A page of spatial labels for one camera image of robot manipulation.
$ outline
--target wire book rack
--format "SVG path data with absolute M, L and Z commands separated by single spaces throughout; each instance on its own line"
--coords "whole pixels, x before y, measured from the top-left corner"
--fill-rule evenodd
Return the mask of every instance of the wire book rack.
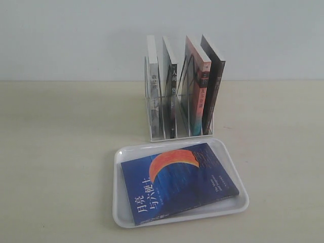
M 146 101 L 146 114 L 147 114 L 147 120 L 148 120 L 148 127 L 149 127 L 149 133 L 150 133 L 150 141 L 151 142 L 160 142 L 160 141 L 173 141 L 173 140 L 179 140 L 179 139 L 188 139 L 188 138 L 199 138 L 199 137 L 210 137 L 213 135 L 214 130 L 214 122 L 213 119 L 211 121 L 209 133 L 204 135 L 203 129 L 200 130 L 200 135 L 194 136 L 192 134 L 192 128 L 190 123 L 190 101 L 189 96 L 184 97 L 181 94 L 179 94 L 179 89 L 182 87 L 181 84 L 183 82 L 187 82 L 187 89 L 189 93 L 189 87 L 193 85 L 194 80 L 189 79 L 188 70 L 189 65 L 194 62 L 194 57 L 191 55 L 191 57 L 187 58 L 185 56 L 180 79 L 178 82 L 178 87 L 176 91 L 176 103 L 175 103 L 175 137 L 170 138 L 170 124 L 169 124 L 169 113 L 168 110 L 168 97 L 166 96 L 166 93 L 162 94 L 162 88 L 161 88 L 161 78 L 160 78 L 160 71 L 158 69 L 158 100 L 159 100 L 159 133 L 152 135 L 152 115 L 151 115 L 151 102 L 152 99 L 150 99 L 150 88 L 149 88 L 149 78 L 148 78 L 148 64 L 147 64 L 147 57 L 144 57 L 144 79 L 145 79 L 145 101 Z M 181 99 L 187 99 L 186 104 L 187 112 L 184 110 L 183 106 L 181 105 Z

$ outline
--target orange moon illustration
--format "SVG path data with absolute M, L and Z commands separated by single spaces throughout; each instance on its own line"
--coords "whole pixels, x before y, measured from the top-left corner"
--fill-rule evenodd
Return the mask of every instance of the orange moon illustration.
M 197 166 L 199 162 L 189 150 L 177 149 L 159 154 L 151 163 L 149 169 L 150 180 L 153 183 L 158 173 L 165 167 L 175 163 L 186 163 Z

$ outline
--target book cover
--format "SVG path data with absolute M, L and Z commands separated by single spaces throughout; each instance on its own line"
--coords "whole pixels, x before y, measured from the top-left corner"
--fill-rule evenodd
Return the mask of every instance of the book cover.
M 201 46 L 197 45 L 195 38 L 188 36 L 185 58 L 187 64 L 183 72 L 181 106 L 189 117 L 192 135 L 197 136 L 201 133 L 201 119 L 212 62 Z
M 204 112 L 202 114 L 202 132 L 204 135 L 207 135 L 209 133 L 217 94 L 223 76 L 225 59 L 207 36 L 202 35 L 200 45 L 212 61 L 207 85 Z
M 126 161 L 121 168 L 135 225 L 239 194 L 207 143 Z
M 164 80 L 166 81 L 165 96 L 167 97 L 170 138 L 175 138 L 177 60 L 171 49 L 170 42 L 166 36 L 163 36 L 163 72 Z
M 148 84 L 150 99 L 150 116 L 151 116 L 151 130 L 152 137 L 159 136 L 159 81 L 158 81 L 158 61 L 155 46 L 154 35 L 147 36 L 147 50 L 148 50 Z

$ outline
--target white wall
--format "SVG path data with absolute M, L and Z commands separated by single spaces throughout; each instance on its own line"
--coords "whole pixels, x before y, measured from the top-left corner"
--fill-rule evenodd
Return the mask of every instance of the white wall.
M 324 78 L 324 1 L 0 0 L 0 80 L 141 80 L 146 35 L 208 34 L 224 79 Z

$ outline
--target white tray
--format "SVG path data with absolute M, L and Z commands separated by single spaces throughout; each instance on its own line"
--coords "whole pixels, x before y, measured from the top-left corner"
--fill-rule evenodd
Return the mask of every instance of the white tray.
M 213 204 L 209 204 L 185 212 L 181 212 L 171 217 L 135 226 L 120 163 L 136 158 L 141 158 L 173 149 L 183 148 L 186 146 L 206 142 L 210 145 L 218 160 L 237 186 L 239 190 L 239 196 L 229 198 L 220 202 L 215 202 Z M 115 154 L 112 215 L 116 224 L 118 224 L 120 227 L 135 228 L 234 214 L 244 211 L 248 207 L 248 205 L 249 196 L 243 186 L 243 183 L 237 173 L 237 170 L 233 164 L 232 159 L 228 154 L 225 145 L 218 139 L 200 138 L 149 143 L 144 145 L 124 147 L 117 151 L 117 153 Z

